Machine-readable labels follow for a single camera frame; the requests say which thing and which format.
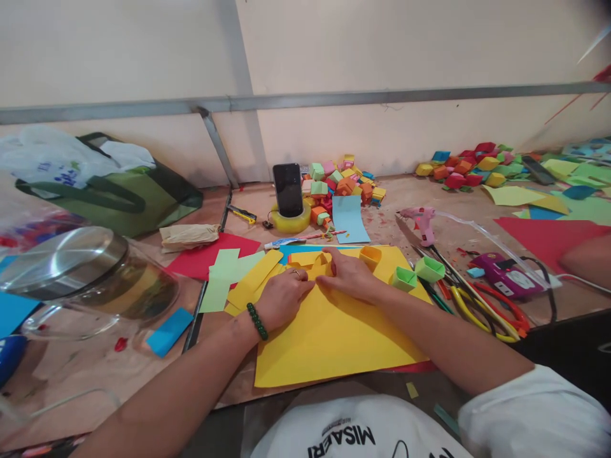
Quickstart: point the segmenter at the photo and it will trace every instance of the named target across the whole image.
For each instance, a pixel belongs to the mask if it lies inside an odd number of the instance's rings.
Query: phone
[[[297,163],[273,166],[278,211],[285,218],[294,218],[304,212],[301,197],[301,169]]]
[[[547,186],[556,182],[556,178],[532,157],[522,156],[522,164],[539,183]]]

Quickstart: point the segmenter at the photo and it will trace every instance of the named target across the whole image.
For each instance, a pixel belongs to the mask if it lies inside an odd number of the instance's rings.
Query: pink glue gun
[[[423,247],[430,247],[435,243],[435,235],[431,229],[431,219],[435,217],[435,209],[433,207],[411,207],[397,213],[404,218],[414,220],[420,229],[420,234],[422,235],[422,242],[420,244]]]

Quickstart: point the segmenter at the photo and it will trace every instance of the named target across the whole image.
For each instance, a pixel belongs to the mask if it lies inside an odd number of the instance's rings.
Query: white shirt
[[[298,406],[252,457],[608,457],[611,417],[544,366],[469,401],[462,445],[412,404],[375,394]]]

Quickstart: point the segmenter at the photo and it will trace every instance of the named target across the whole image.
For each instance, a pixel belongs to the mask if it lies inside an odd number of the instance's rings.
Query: green bag
[[[77,137],[98,153],[109,157],[94,142],[117,141],[100,132]],[[136,237],[184,218],[201,208],[204,197],[179,174],[155,160],[154,169],[138,167],[128,172],[94,176],[84,189],[53,182],[26,183],[17,189],[36,197],[33,190],[57,194],[48,200],[126,237]]]

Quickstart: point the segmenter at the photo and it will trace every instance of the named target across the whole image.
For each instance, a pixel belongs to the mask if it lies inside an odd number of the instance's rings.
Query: jar lid
[[[128,246],[127,240],[103,227],[65,232],[10,263],[0,274],[0,291],[40,301],[68,296],[111,270]]]

